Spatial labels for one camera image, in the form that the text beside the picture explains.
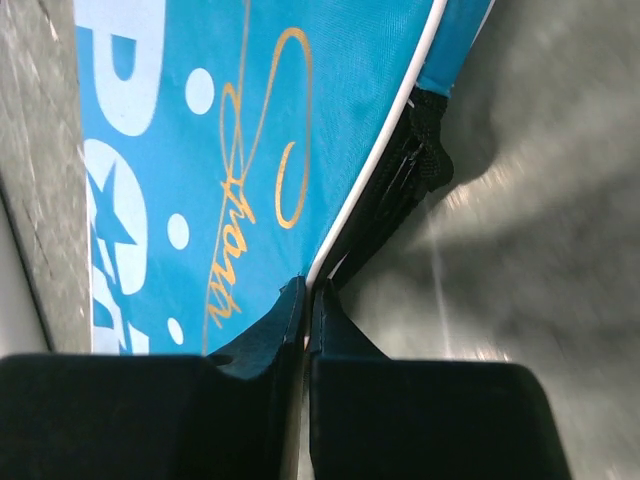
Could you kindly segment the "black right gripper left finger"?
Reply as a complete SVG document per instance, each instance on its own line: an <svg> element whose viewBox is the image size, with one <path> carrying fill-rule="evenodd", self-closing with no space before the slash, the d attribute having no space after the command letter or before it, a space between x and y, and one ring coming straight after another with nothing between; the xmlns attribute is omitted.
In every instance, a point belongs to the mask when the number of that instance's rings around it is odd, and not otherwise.
<svg viewBox="0 0 640 480"><path fill-rule="evenodd" d="M292 479L305 282L200 355L23 354L1 362L5 479Z"/></svg>

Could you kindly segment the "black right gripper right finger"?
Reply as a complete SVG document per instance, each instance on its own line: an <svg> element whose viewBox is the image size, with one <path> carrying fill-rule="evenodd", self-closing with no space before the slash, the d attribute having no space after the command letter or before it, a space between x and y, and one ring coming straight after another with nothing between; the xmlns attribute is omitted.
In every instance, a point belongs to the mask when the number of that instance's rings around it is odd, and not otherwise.
<svg viewBox="0 0 640 480"><path fill-rule="evenodd" d="M318 479L566 479L546 394L513 363L393 360L326 283L310 344L310 456Z"/></svg>

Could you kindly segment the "blue sport racket bag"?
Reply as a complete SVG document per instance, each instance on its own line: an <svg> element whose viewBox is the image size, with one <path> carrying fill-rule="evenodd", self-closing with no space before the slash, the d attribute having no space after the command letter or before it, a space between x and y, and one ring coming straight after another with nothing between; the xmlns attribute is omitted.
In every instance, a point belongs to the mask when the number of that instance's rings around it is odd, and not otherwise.
<svg viewBox="0 0 640 480"><path fill-rule="evenodd" d="M91 349L208 354L313 282L489 1L77 1Z"/></svg>

